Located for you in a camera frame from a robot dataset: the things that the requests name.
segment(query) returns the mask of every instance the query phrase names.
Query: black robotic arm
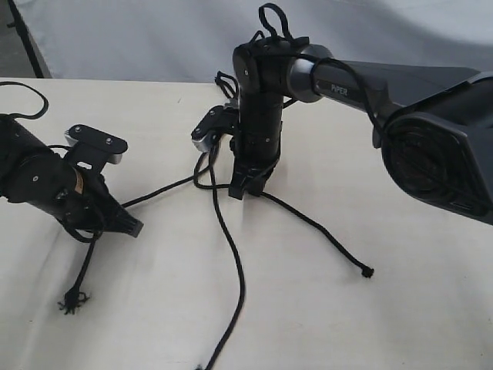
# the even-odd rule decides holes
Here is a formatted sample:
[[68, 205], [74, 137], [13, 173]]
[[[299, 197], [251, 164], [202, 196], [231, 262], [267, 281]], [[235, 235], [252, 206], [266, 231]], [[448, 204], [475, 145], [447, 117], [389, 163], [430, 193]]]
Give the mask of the black robotic arm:
[[[267, 22], [270, 8], [283, 35]], [[192, 133], [206, 152], [224, 133], [235, 156], [230, 196], [260, 195], [280, 158], [284, 97], [323, 97], [368, 113], [373, 143], [407, 194], [493, 224], [493, 73], [461, 67], [341, 62], [308, 37], [293, 38], [282, 10], [259, 9], [263, 26], [233, 53], [238, 106], [211, 109]]]

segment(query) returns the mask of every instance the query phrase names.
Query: black rope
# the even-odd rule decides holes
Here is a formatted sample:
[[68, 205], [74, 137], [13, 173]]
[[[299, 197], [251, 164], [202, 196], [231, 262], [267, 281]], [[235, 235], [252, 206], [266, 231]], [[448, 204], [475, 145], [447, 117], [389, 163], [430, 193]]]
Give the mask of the black rope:
[[86, 258], [84, 258], [84, 262], [82, 263], [79, 275], [77, 276], [74, 285], [63, 296], [63, 302], [59, 302], [59, 309], [60, 311], [65, 311], [65, 315], [74, 315], [75, 310], [81, 307], [90, 299], [90, 296], [88, 296], [83, 291], [80, 291], [80, 287], [86, 275], [87, 268], [89, 267], [89, 262], [91, 261], [92, 253], [94, 252], [94, 247], [96, 246], [96, 241], [98, 240], [98, 238], [99, 233], [94, 232], [89, 244], [89, 249], [87, 250]]
[[[91, 262], [92, 254], [94, 252], [94, 248], [96, 247], [96, 242], [102, 236], [102, 233], [106, 228], [106, 222], [101, 211], [91, 200], [88, 201], [90, 207], [96, 213], [96, 215], [98, 216], [101, 222], [101, 230], [92, 231], [92, 237], [89, 240], [89, 248], [87, 250], [86, 257], [84, 258], [84, 262], [82, 263], [79, 274], [77, 275], [77, 278], [75, 280], [75, 283], [64, 294], [63, 302], [59, 302], [59, 309], [60, 311], [65, 311], [65, 315], [68, 314], [74, 315], [75, 310], [81, 307], [83, 304], [85, 304], [90, 298], [90, 296], [88, 296], [86, 293], [81, 291], [80, 288], [82, 282], [84, 281], [84, 277], [86, 275], [87, 269], [89, 268], [89, 263]], [[61, 222], [61, 224], [65, 228], [65, 230], [67, 230], [69, 234], [73, 236], [75, 239], [77, 239], [78, 241], [84, 242], [83, 240], [87, 240], [87, 238], [83, 237], [77, 230], [72, 229], [71, 227], [67, 227], [67, 225], [64, 225], [63, 222]]]
[[[238, 297], [238, 302], [236, 304], [236, 308], [233, 313], [233, 317], [231, 318], [230, 323], [228, 324], [223, 336], [217, 343], [217, 346], [214, 348], [214, 352], [212, 356], [210, 357], [209, 362], [207, 363], [207, 366], [205, 367], [204, 370], [211, 370], [216, 363], [216, 360], [218, 359], [221, 351], [224, 348], [224, 345], [226, 345], [226, 342], [230, 338], [231, 334], [233, 333], [233, 330], [236, 326], [236, 323], [238, 322], [238, 318], [240, 317], [241, 310], [243, 309], [243, 305], [245, 303], [245, 294], [247, 291], [247, 287], [245, 285], [245, 274], [243, 273], [243, 266], [241, 264], [241, 259], [240, 259], [240, 253], [238, 252], [238, 248], [236, 247], [233, 238], [231, 237], [231, 233], [228, 230], [228, 227], [226, 225], [226, 222], [224, 221], [223, 215], [221, 214], [221, 209], [219, 206], [219, 200], [217, 196], [217, 189], [218, 185], [216, 183], [216, 175], [214, 173], [214, 162], [215, 162], [216, 156], [214, 155], [209, 155], [209, 173], [210, 173], [210, 189], [212, 190], [212, 195], [213, 195], [213, 206], [214, 210], [216, 211], [217, 215], [217, 220], [219, 221], [219, 224], [221, 226], [221, 229], [223, 230], [224, 236], [226, 237], [228, 244], [230, 245], [231, 251], [233, 252], [234, 256], [234, 262], [236, 265], [236, 271], [238, 272], [238, 280], [240, 283], [240, 294]], [[198, 180], [199, 176], [194, 176], [194, 182], [197, 179]], [[201, 366], [198, 366], [196, 370], [202, 370]]]
[[38, 90], [36, 90], [34, 87], [28, 86], [22, 82], [16, 82], [16, 81], [0, 81], [0, 86], [22, 86], [25, 87], [26, 89], [29, 89], [36, 93], [43, 101], [43, 107], [39, 110], [39, 112], [35, 114], [23, 114], [23, 113], [9, 113], [7, 116], [9, 116], [12, 119], [17, 119], [17, 118], [23, 118], [23, 119], [38, 119], [41, 118], [45, 115], [46, 111], [48, 111], [49, 107], [49, 102], [48, 99], [46, 99], [46, 96], [41, 94]]
[[338, 251], [340, 251], [352, 264], [358, 266], [361, 269], [361, 274], [365, 278], [371, 278], [373, 276], [374, 269], [368, 267], [366, 264], [363, 264], [359, 260], [357, 260], [341, 243], [339, 243], [339, 241], [337, 241], [337, 239], [325, 227], [320, 225], [318, 222], [312, 220], [308, 216], [302, 214], [299, 210], [290, 206], [288, 203], [275, 197], [274, 195], [265, 192], [262, 192], [261, 195], [262, 197], [280, 205], [285, 210], [290, 211], [292, 214], [300, 218], [302, 221], [306, 222], [310, 226], [315, 227], [317, 230], [319, 230], [337, 248]]
[[[200, 158], [203, 160], [205, 157], [206, 157], [207, 153], [202, 153], [200, 155]], [[209, 167], [206, 167], [204, 168], [203, 170], [200, 171], [200, 175], [203, 175], [204, 173], [206, 173], [207, 171], [209, 170]], [[138, 197], [134, 200], [130, 200], [124, 204], [122, 204], [122, 206], [124, 208], [127, 208], [127, 207], [131, 207], [131, 206], [135, 206], [136, 204], [139, 204], [139, 203], [142, 203], [143, 201], [146, 201], [146, 200], [149, 200], [151, 198], [154, 198], [154, 197], [157, 197], [158, 195], [160, 195], [161, 193], [164, 193], [165, 191], [168, 191], [168, 190], [171, 190], [175, 187], [178, 187], [180, 185], [183, 185], [185, 183], [189, 183], [190, 181], [192, 181], [194, 178], [194, 176], [189, 176], [183, 180], [178, 180], [176, 181], [175, 183], [171, 183], [170, 185], [166, 185], [165, 187], [162, 187], [156, 191], [153, 191], [152, 193], [149, 193], [147, 195], [144, 195], [142, 197]]]

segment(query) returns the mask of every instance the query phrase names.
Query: black plastic bracket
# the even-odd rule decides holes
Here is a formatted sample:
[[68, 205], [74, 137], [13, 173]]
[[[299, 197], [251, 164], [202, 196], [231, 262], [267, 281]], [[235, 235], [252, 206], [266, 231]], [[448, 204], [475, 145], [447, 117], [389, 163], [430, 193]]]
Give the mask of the black plastic bracket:
[[234, 135], [239, 119], [236, 100], [232, 99], [224, 106], [214, 106], [192, 131], [193, 145], [199, 151], [208, 153], [223, 135]]
[[125, 140], [85, 125], [73, 126], [65, 138], [72, 148], [63, 159], [92, 176], [99, 175], [107, 163], [118, 164], [128, 149]]

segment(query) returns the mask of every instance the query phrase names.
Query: frayed rope end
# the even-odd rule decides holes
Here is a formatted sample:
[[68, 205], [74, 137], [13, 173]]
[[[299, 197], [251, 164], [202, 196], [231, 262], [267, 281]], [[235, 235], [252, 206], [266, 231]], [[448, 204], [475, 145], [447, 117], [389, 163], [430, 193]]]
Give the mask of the frayed rope end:
[[85, 304], [90, 297], [81, 292], [77, 287], [72, 287], [63, 297], [63, 302], [59, 302], [59, 310], [65, 311], [65, 315], [75, 315], [75, 310]]

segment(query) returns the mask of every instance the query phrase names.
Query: silver metal part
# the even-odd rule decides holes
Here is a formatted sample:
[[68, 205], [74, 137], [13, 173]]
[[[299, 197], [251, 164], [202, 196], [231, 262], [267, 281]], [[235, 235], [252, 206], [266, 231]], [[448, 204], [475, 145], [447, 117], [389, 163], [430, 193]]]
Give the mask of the silver metal part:
[[238, 99], [229, 99], [227, 103], [224, 104], [224, 109], [239, 109], [240, 104], [238, 102]]
[[[66, 130], [65, 131], [65, 140], [67, 140], [67, 143], [70, 145], [70, 146], [74, 146], [77, 144], [78, 140], [74, 139], [73, 137], [70, 136], [69, 134], [69, 131]], [[106, 140], [106, 143], [107, 144], [111, 144], [112, 140], [111, 138], [108, 138], [110, 141], [108, 143], [108, 140]], [[111, 164], [119, 164], [121, 161], [122, 161], [122, 158], [123, 158], [123, 154], [112, 154], [109, 158], [108, 158], [108, 163], [111, 163]]]
[[208, 153], [213, 147], [213, 140], [215, 139], [213, 133], [207, 133], [200, 140], [192, 140], [193, 145], [202, 153]]
[[482, 79], [493, 79], [493, 72], [480, 72], [476, 76], [468, 79], [468, 82], [473, 84], [477, 81], [481, 81]]
[[[308, 45], [301, 51], [301, 54], [316, 56], [317, 58], [332, 57], [332, 53], [322, 45]], [[295, 59], [288, 67], [287, 86], [293, 98], [303, 103], [314, 103], [322, 96], [314, 92], [310, 72], [314, 63], [306, 59]]]

